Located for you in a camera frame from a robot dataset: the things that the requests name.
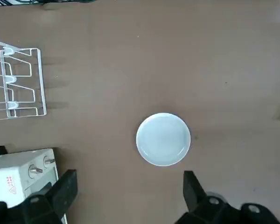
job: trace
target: brown tabletop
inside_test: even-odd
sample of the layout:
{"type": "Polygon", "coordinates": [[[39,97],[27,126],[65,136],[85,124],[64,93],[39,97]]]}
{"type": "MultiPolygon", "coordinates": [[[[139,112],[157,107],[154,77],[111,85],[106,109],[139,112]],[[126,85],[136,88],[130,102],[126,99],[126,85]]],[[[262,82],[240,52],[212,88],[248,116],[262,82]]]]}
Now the brown tabletop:
{"type": "Polygon", "coordinates": [[[48,115],[0,121],[10,151],[58,147],[78,169],[70,224],[172,224],[183,170],[280,219],[280,1],[98,0],[0,7],[0,41],[42,50],[48,115]],[[141,121],[170,112],[191,150],[156,167],[141,121]]]}

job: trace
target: table surface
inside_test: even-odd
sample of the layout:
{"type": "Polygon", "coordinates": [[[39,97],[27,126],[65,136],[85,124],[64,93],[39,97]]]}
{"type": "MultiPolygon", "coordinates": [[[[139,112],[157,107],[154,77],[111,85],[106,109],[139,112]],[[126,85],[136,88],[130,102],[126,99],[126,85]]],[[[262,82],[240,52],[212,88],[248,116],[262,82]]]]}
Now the table surface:
{"type": "Polygon", "coordinates": [[[280,220],[280,1],[98,0],[0,7],[0,41],[42,50],[48,115],[0,121],[0,145],[58,147],[78,169],[69,223],[168,223],[186,210],[182,174],[231,205],[280,220]],[[178,164],[139,155],[157,112],[192,135],[178,164]]]}

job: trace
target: cable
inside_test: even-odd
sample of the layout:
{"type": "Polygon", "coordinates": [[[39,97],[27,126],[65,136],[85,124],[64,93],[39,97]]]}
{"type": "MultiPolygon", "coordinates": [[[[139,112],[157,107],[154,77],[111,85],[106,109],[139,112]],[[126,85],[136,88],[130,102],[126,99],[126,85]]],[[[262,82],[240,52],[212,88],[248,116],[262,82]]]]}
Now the cable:
{"type": "Polygon", "coordinates": [[[0,5],[2,5],[2,6],[12,6],[13,4],[11,4],[8,0],[0,0],[0,5]]]}
{"type": "Polygon", "coordinates": [[[0,1],[0,5],[5,6],[1,1],[0,1]]]}
{"type": "Polygon", "coordinates": [[[3,3],[5,3],[7,6],[12,6],[13,4],[11,4],[8,0],[1,0],[3,3]]]}

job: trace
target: white appliance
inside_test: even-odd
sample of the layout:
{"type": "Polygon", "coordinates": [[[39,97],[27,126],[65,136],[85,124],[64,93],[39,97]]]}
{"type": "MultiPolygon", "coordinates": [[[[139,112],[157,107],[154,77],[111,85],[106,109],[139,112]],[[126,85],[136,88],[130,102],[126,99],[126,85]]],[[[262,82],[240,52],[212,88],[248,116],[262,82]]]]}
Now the white appliance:
{"type": "MultiPolygon", "coordinates": [[[[0,201],[9,208],[57,180],[52,148],[0,155],[0,201]]],[[[65,215],[62,222],[67,224],[65,215]]]]}

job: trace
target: warning label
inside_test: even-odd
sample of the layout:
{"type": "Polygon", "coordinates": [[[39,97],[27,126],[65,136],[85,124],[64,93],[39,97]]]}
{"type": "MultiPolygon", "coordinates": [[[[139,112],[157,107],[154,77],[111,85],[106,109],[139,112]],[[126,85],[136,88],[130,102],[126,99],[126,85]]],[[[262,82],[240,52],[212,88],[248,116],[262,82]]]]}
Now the warning label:
{"type": "Polygon", "coordinates": [[[15,188],[12,176],[6,177],[6,180],[7,180],[8,186],[10,187],[9,192],[15,195],[17,193],[17,190],[15,188]]]}

